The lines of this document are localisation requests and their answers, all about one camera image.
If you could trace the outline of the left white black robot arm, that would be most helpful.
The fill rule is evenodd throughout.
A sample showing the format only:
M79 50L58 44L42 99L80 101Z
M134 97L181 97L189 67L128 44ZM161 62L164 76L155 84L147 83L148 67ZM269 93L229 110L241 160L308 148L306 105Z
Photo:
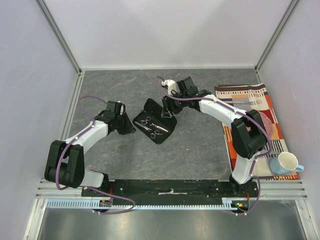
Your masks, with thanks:
M44 171L45 180L55 183L59 190L92 187L99 197L106 196L110 185L104 181L103 173L85 168L85 154L114 131L127 135L135 133L136 129L126 113L126 106L119 101L108 101L106 109L93 117L82 131L51 143Z

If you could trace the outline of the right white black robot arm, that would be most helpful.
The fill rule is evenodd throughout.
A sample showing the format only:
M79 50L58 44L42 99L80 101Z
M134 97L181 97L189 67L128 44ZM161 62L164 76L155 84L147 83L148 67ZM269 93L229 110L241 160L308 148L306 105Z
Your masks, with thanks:
M235 197L242 196L253 179L256 160L265 155L265 145L271 140L257 110L245 111L218 99L208 90L199 90L191 77L175 82L158 76L156 85L164 93L161 99L161 116L171 118L184 108L207 114L231 129L232 146L236 152L236 164L229 177L229 191Z

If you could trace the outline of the silver thinning scissors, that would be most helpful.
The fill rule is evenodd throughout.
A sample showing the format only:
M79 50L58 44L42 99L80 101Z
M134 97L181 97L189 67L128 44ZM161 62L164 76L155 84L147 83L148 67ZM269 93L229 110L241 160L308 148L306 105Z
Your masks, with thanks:
M151 139L155 139L156 136L163 135L164 133L168 133L169 131L159 125L156 125L154 123L150 124L151 127L154 128L153 132L150 134Z

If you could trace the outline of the black zippered tool case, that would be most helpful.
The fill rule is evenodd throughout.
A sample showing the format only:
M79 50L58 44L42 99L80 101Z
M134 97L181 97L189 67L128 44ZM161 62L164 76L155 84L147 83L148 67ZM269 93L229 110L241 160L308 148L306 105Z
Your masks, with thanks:
M132 120L155 144L162 144L174 131L177 125L175 117L162 117L163 107L152 98L148 98L143 110Z

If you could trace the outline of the silver hair scissors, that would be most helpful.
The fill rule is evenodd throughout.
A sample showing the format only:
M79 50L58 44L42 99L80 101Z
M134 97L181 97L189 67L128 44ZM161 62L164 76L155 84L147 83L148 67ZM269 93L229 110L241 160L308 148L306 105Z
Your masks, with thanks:
M136 123L138 126L140 126L140 127L142 127L143 129L145 129L146 131L150 132L152 129L147 126L147 124L149 123L149 121L151 121L151 118L150 118L149 116L147 116L145 119L135 121L135 123Z

